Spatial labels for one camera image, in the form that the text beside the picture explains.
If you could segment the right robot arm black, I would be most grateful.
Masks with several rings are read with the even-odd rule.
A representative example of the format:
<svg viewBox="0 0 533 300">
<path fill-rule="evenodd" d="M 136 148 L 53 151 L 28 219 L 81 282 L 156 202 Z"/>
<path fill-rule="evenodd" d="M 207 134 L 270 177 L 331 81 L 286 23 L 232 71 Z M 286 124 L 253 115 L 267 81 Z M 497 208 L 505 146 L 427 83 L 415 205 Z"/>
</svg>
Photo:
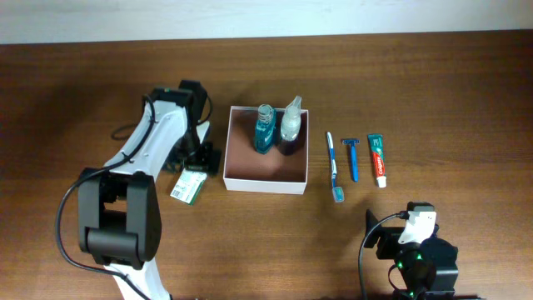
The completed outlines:
<svg viewBox="0 0 533 300">
<path fill-rule="evenodd" d="M 393 286 L 394 299 L 452 299 L 459 275 L 458 247 L 437 237 L 436 212 L 429 203 L 408 204 L 405 211 L 379 220 L 366 211 L 366 234 L 361 242 L 358 267 L 365 248 L 376 248 L 380 260 L 392 260 L 406 287 Z"/>
</svg>

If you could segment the teal mouthwash bottle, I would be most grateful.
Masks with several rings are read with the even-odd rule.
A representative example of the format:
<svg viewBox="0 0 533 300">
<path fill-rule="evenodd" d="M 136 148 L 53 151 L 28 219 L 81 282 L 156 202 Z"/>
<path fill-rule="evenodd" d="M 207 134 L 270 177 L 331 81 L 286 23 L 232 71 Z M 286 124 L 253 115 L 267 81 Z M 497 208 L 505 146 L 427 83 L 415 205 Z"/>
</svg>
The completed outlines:
<svg viewBox="0 0 533 300">
<path fill-rule="evenodd" d="M 254 146 L 258 153 L 266 154 L 274 145 L 276 110 L 269 104 L 262 104 L 257 111 Z"/>
</svg>

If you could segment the clear spray bottle purple liquid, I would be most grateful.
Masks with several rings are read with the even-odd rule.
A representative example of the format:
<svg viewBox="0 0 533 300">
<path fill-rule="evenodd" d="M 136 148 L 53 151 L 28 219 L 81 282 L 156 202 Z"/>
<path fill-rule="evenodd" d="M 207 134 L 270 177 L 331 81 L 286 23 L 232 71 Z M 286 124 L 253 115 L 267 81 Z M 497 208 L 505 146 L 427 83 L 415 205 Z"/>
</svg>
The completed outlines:
<svg viewBox="0 0 533 300">
<path fill-rule="evenodd" d="M 297 138 L 301 128 L 301 96 L 296 96 L 286 107 L 280 126 L 280 152 L 289 156 L 295 152 Z"/>
</svg>

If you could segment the green white soap box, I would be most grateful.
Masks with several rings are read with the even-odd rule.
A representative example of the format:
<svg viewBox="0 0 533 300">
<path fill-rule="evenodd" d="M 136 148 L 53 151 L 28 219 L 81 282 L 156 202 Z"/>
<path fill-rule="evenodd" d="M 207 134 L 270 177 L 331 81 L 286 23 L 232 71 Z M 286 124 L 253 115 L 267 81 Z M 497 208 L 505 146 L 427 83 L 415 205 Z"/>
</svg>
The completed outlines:
<svg viewBox="0 0 533 300">
<path fill-rule="evenodd" d="M 187 205 L 193 205 L 203 183 L 207 180 L 205 172 L 184 170 L 178 178 L 170 196 Z"/>
</svg>

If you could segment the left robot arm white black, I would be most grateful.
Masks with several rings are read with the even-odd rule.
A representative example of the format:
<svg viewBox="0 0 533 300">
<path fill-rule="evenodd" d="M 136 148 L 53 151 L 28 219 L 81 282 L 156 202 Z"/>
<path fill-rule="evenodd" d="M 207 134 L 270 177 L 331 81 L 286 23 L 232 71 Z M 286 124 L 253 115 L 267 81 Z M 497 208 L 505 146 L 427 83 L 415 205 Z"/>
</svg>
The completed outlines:
<svg viewBox="0 0 533 300">
<path fill-rule="evenodd" d="M 78 188 L 78 242 L 126 299 L 169 299 L 156 263 L 162 220 L 156 181 L 160 171 L 215 175 L 221 151 L 207 141 L 207 90 L 183 80 L 144 96 L 141 121 L 101 169 L 86 168 Z"/>
</svg>

